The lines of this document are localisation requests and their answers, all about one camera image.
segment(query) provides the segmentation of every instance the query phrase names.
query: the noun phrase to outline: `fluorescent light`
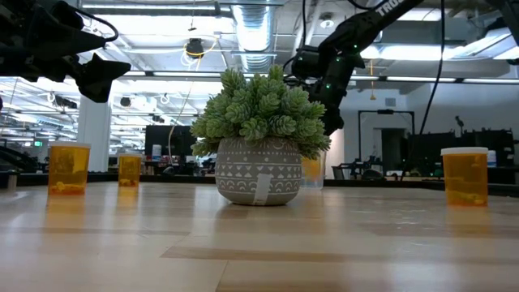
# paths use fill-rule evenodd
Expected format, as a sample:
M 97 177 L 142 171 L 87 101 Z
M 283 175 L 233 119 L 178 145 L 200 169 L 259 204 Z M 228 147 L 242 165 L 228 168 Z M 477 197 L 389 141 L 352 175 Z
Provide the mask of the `fluorescent light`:
M 474 84 L 519 84 L 519 79 L 484 79 L 484 78 L 465 78 L 463 83 Z
M 38 120 L 32 116 L 26 115 L 26 114 L 11 114 L 13 116 L 13 119 L 21 122 L 32 122 L 37 123 Z
M 144 71 L 129 71 L 125 74 L 125 76 L 146 76 L 146 72 Z
M 519 47 L 514 47 L 509 49 L 508 51 L 502 53 L 501 55 L 496 56 L 494 59 L 496 60 L 510 60 L 519 58 Z
M 367 48 L 365 48 L 364 51 L 362 51 L 360 53 L 360 56 L 362 58 L 367 58 L 367 59 L 380 58 L 380 52 L 376 46 L 370 45 Z
M 9 102 L 4 102 L 3 107 L 13 110 L 21 110 L 22 108 L 17 105 L 12 105 Z
M 153 72 L 159 77 L 220 77 L 220 73 L 212 72 Z
M 191 5 L 106 5 L 106 4 L 84 4 L 84 9 L 162 9 L 162 10 L 207 10 L 213 6 L 191 6 Z M 222 7 L 222 11 L 230 11 L 229 8 Z
M 440 78 L 439 82 L 454 82 L 455 78 Z M 435 82 L 435 77 L 404 77 L 404 76 L 389 76 L 387 81 L 402 81 L 402 82 Z
M 18 141 L 18 142 L 32 142 L 32 141 L 34 141 L 34 138 L 11 138 L 11 137 L 6 137 L 4 139 L 6 139 L 7 141 Z
M 450 48 L 445 48 L 444 59 L 452 57 Z M 441 48 L 438 45 L 389 45 L 382 49 L 380 58 L 405 61 L 438 61 Z
M 146 137 L 144 136 L 121 136 L 121 139 L 129 139 L 129 140 L 144 140 Z
M 63 137 L 67 137 L 67 138 L 75 138 L 75 135 L 62 133 L 62 132 L 60 132 L 59 135 L 62 135 Z
M 463 58 L 463 57 L 474 57 L 479 53 L 483 52 L 485 49 L 489 49 L 493 45 L 498 42 L 504 40 L 507 37 L 510 37 L 510 31 L 506 32 L 506 29 L 496 29 L 490 31 L 484 38 L 471 42 L 470 44 L 457 48 L 456 53 L 453 55 L 454 58 Z
M 352 81 L 376 81 L 379 79 L 379 76 L 361 76 L 361 75 L 353 75 L 350 80 Z

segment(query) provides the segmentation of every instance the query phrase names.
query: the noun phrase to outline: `doorway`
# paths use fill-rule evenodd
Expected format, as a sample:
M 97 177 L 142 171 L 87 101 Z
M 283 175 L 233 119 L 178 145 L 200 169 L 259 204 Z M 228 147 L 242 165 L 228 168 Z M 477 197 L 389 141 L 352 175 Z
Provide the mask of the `doorway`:
M 405 143 L 405 129 L 381 129 L 381 136 L 384 173 L 389 170 L 399 170 L 404 158 L 402 146 Z

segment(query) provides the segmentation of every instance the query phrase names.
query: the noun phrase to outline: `green succulent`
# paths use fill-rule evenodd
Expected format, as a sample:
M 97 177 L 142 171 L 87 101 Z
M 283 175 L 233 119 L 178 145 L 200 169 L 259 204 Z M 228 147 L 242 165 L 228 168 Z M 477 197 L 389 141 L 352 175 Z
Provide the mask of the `green succulent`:
M 245 141 L 261 140 L 268 134 L 268 124 L 262 118 L 251 118 L 243 122 L 240 135 L 245 137 Z
M 259 99 L 258 115 L 269 118 L 279 110 L 281 101 L 276 93 L 269 93 Z
M 319 120 L 326 111 L 324 105 L 309 102 L 302 88 L 288 89 L 283 77 L 279 66 L 271 67 L 268 77 L 256 74 L 249 82 L 240 72 L 225 71 L 223 90 L 208 101 L 191 127 L 194 136 L 203 138 L 192 146 L 194 155 L 215 153 L 221 139 L 239 136 L 246 141 L 293 140 L 301 155 L 312 159 L 329 150 L 330 139 Z

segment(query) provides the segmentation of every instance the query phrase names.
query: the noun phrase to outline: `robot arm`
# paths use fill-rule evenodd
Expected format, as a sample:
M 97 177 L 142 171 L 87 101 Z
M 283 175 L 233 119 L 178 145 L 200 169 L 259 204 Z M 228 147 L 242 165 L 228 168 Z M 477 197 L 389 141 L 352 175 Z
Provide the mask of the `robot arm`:
M 519 2 L 516 0 L 487 0 L 499 9 L 504 21 L 519 44 Z M 307 88 L 311 101 L 326 106 L 323 116 L 325 134 L 331 135 L 344 123 L 339 105 L 354 68 L 364 68 L 360 56 L 387 26 L 397 21 L 423 0 L 384 0 L 374 10 L 356 14 L 345 20 L 318 48 L 304 45 L 292 62 L 292 74 L 298 79 L 317 78 Z
M 77 54 L 105 46 L 105 39 L 82 31 L 83 18 L 94 18 L 54 0 L 0 0 L 0 76 L 20 76 L 31 82 L 46 77 L 63 82 L 67 75 L 75 79 L 79 91 L 95 102 L 107 102 L 112 81 L 124 75 L 131 65 L 101 60 L 79 63 Z

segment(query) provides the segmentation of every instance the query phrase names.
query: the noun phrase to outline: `gray patterned pot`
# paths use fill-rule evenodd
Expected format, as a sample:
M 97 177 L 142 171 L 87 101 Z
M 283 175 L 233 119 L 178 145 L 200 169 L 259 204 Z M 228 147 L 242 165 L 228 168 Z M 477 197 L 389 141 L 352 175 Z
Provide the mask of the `gray patterned pot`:
M 298 146 L 281 138 L 254 143 L 225 138 L 218 147 L 216 179 L 220 194 L 233 203 L 286 204 L 299 192 Z

